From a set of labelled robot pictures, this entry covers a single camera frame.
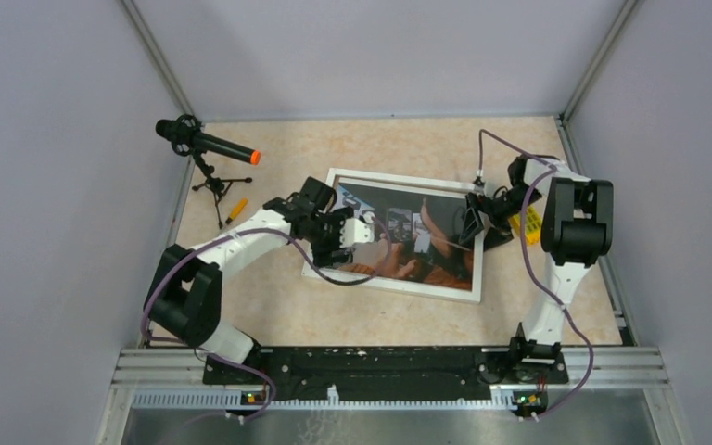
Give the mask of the white wooden picture frame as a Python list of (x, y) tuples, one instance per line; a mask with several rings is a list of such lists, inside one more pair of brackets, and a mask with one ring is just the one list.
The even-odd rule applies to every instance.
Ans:
[(330, 169), (336, 209), (380, 222), (372, 239), (323, 268), (338, 281), (362, 280), (372, 289), (478, 304), (483, 258), (478, 234), (463, 242), (468, 183), (397, 174)]

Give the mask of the yellow green toy window block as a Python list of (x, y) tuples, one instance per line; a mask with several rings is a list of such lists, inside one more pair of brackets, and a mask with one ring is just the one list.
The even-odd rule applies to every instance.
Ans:
[(528, 245), (536, 245), (540, 243), (542, 218), (533, 206), (527, 208), (525, 217), (526, 224), (524, 231), (522, 231), (521, 227), (522, 217), (520, 214), (515, 214), (509, 218), (510, 227), (516, 235), (523, 234)]

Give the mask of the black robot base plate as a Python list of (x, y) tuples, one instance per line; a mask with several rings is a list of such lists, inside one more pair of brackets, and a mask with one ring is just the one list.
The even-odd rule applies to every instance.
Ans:
[(210, 386), (276, 389), (277, 401), (316, 401), (335, 388), (343, 401), (487, 400), (494, 385), (566, 384), (564, 358), (554, 367), (514, 369), (508, 348), (270, 347), (251, 352), (242, 368), (212, 358)]

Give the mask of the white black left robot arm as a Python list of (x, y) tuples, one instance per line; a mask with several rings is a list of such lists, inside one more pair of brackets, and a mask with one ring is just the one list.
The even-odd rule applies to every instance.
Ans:
[(263, 255), (304, 240), (318, 268), (339, 264), (349, 248), (373, 238), (373, 228), (354, 209), (334, 210), (337, 192), (308, 178), (289, 197), (264, 203), (249, 219), (193, 248), (163, 252), (148, 292), (142, 328), (155, 323), (185, 345), (225, 359), (238, 383), (259, 374), (256, 341), (222, 318), (223, 284)]

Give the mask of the yellow screwdriver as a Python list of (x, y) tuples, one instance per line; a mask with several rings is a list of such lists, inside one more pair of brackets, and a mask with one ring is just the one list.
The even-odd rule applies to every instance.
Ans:
[(242, 198), (240, 199), (234, 207), (231, 209), (230, 213), (227, 215), (227, 217), (222, 220), (219, 220), (219, 228), (223, 229), (225, 226), (230, 225), (238, 216), (239, 214), (244, 210), (246, 205), (248, 204), (248, 199), (247, 198)]

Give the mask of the black tripod microphone stand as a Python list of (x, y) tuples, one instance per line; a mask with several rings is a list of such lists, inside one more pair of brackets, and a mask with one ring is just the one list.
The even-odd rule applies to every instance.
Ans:
[(223, 198), (227, 195), (233, 184), (245, 183), (250, 184), (253, 182), (252, 177), (245, 178), (230, 178), (223, 179), (214, 175), (214, 167), (209, 165), (203, 158), (201, 154), (193, 154), (193, 161), (196, 167), (201, 171), (204, 176), (204, 181), (200, 184), (192, 186), (193, 191), (199, 191), (201, 189), (207, 189), (212, 193), (213, 196), (213, 206), (216, 212), (217, 223), (220, 229), (223, 229), (225, 222), (223, 221), (220, 204)]

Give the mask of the aluminium front rail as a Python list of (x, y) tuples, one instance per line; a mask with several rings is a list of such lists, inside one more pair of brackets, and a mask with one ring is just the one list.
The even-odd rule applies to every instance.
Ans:
[(660, 352), (566, 348), (543, 376), (491, 347), (274, 347), (250, 369), (125, 349), (100, 444), (690, 444)]

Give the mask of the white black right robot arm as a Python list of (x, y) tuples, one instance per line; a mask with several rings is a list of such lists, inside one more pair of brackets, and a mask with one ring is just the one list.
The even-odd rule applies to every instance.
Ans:
[(545, 280), (506, 357), (509, 375), (530, 382), (559, 361), (565, 311), (587, 272), (612, 246), (614, 186), (549, 156), (520, 155), (507, 171), (511, 186), (501, 194), (488, 197), (482, 189), (466, 194), (458, 242), (488, 250), (511, 241), (510, 218), (528, 215), (529, 206), (545, 198), (540, 224)]

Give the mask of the black microphone orange tip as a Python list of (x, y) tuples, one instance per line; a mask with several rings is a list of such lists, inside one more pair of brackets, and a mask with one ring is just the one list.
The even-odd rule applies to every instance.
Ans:
[(179, 156), (191, 156), (212, 152), (220, 156), (258, 165), (261, 152), (239, 145), (201, 131), (201, 125), (191, 116), (182, 116), (175, 121), (159, 120), (155, 125), (158, 136), (172, 145), (172, 150)]

